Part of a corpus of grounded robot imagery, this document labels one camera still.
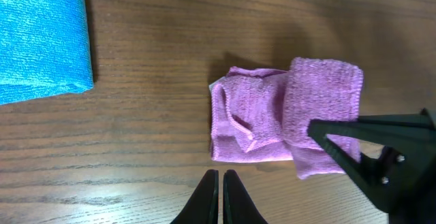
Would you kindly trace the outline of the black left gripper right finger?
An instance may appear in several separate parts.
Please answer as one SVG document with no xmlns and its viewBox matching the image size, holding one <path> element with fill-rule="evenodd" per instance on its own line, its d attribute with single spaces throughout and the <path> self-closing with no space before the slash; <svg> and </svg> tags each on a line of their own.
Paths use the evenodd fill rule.
<svg viewBox="0 0 436 224">
<path fill-rule="evenodd" d="M 223 177 L 223 223 L 268 224 L 235 170 L 228 170 Z"/>
</svg>

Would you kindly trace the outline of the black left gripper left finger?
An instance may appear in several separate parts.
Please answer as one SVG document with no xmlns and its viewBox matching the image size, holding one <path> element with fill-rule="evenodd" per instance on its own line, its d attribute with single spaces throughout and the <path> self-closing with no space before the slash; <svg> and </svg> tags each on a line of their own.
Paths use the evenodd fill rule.
<svg viewBox="0 0 436 224">
<path fill-rule="evenodd" d="M 184 208 L 170 224 L 217 224 L 219 172 L 207 170 Z"/>
</svg>

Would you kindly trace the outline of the purple cloth with white tag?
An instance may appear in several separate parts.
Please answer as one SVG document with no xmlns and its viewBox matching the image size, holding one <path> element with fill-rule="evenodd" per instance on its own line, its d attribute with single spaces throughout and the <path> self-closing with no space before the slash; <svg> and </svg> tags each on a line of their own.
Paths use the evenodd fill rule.
<svg viewBox="0 0 436 224">
<path fill-rule="evenodd" d="M 363 80 L 359 67 L 332 59 L 295 58 L 287 71 L 231 67 L 209 86 L 212 160 L 293 161 L 300 179 L 343 173 L 307 129 L 356 120 Z"/>
</svg>

